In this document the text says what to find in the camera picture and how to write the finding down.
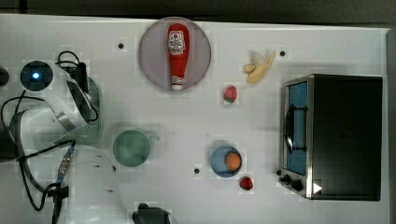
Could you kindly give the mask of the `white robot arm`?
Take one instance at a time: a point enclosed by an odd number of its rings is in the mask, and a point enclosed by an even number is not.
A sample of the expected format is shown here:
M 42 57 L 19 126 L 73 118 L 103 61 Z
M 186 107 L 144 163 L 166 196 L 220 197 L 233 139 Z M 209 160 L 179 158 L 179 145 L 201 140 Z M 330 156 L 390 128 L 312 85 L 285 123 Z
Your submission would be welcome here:
M 64 140 L 98 117 L 87 85 L 44 61 L 24 64 L 19 82 L 38 104 L 15 113 L 6 131 L 16 144 L 23 180 L 53 199 L 51 222 L 130 224 L 103 151 Z

